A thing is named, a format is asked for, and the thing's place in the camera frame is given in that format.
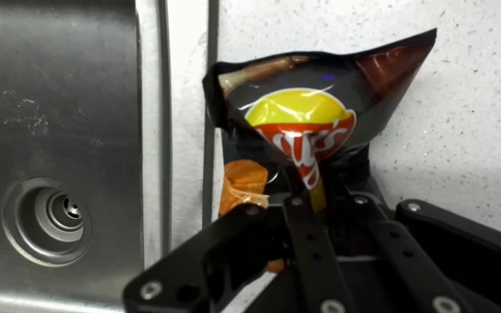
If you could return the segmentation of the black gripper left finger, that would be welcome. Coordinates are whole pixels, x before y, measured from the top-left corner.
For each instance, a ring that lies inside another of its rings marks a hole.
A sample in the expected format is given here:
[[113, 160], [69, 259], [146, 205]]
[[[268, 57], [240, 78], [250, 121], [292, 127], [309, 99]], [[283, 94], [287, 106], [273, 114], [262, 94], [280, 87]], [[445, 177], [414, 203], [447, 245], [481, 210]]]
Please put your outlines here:
[[285, 254], [280, 208], [240, 205], [134, 276], [125, 313], [219, 313]]

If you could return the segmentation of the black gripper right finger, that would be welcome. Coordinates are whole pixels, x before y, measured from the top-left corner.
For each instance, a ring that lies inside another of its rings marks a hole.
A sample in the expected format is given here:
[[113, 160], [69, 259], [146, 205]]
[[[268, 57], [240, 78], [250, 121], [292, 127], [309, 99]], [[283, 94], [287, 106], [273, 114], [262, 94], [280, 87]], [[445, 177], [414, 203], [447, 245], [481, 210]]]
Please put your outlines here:
[[400, 201], [394, 219], [473, 313], [501, 313], [501, 231], [421, 200]]

